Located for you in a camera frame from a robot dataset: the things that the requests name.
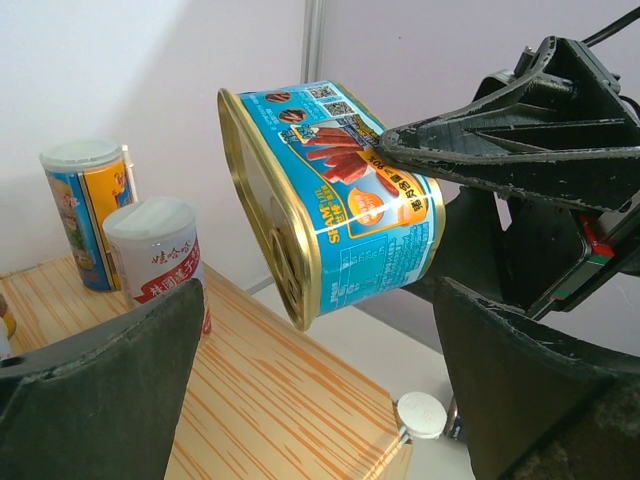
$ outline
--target white wall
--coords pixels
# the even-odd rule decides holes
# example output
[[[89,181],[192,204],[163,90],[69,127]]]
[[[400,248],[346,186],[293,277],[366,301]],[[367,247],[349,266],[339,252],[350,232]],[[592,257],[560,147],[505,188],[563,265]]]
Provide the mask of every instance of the white wall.
[[[130,146],[139,195],[197,210],[205,261],[240,286],[266,264],[236,199],[216,92],[300,78],[304,2],[0,5],[0,272],[68,252],[38,154],[83,136]]]
[[[327,0],[322,76],[345,83],[389,126],[468,104],[480,81],[513,68],[524,46],[545,36],[585,38],[637,6],[636,0]],[[640,99],[640,23],[594,52]],[[457,189],[445,185],[445,195]],[[610,348],[640,354],[640,280],[619,276],[570,314],[545,322]],[[369,313],[439,348],[433,310],[404,291],[365,302]]]

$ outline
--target white plastic lid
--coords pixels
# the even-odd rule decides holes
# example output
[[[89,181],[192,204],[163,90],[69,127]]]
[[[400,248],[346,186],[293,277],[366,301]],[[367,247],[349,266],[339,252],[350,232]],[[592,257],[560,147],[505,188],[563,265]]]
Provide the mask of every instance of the white plastic lid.
[[[106,139],[88,139],[49,148],[40,154],[45,170],[80,172],[105,165],[122,156],[121,146]]]
[[[195,224],[196,214],[187,203],[172,197],[151,197],[109,215],[102,228],[107,236],[128,241],[153,241]]]
[[[440,436],[447,423],[444,406],[429,394],[411,392],[398,400],[398,416],[415,438],[435,439]]]

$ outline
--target product barcode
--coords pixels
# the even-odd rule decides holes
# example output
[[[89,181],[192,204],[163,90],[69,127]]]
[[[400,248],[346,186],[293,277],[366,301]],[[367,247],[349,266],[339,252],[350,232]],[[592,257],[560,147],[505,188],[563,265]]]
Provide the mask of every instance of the product barcode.
[[[327,103],[326,105],[323,105],[323,107],[326,108],[329,114],[333,117],[347,115],[348,113],[355,113],[347,102]]]
[[[313,87],[307,90],[313,98],[327,98],[327,97],[335,97],[337,93],[328,85],[323,85],[321,87]]]

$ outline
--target can lid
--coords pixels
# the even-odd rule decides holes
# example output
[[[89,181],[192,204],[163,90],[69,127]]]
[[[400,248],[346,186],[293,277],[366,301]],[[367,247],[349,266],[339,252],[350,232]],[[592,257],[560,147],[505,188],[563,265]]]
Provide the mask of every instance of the can lid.
[[[435,439],[447,423],[447,412],[435,397],[423,392],[406,393],[398,400],[398,416],[415,438]]]
[[[195,219],[193,208],[182,200],[151,197],[116,210],[105,219],[102,228],[113,238],[149,241],[178,233]]]
[[[112,140],[86,139],[44,150],[40,154],[40,163],[46,170],[79,172],[105,165],[121,155],[122,147]]]

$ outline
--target can label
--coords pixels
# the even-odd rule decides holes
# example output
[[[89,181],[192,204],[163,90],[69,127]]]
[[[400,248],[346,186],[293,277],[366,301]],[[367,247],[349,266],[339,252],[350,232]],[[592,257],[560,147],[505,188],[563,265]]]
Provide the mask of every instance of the can label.
[[[83,283],[94,290],[119,289],[102,223],[133,201],[124,160],[86,172],[45,173]]]
[[[376,153],[384,128],[366,109],[332,82],[240,97],[311,217],[321,314],[422,276],[438,234],[436,199],[427,178]]]
[[[121,248],[115,242],[111,248],[129,308],[147,303],[190,278],[197,278],[205,286],[195,229],[146,249]],[[210,331],[211,313],[205,294],[202,333]]]

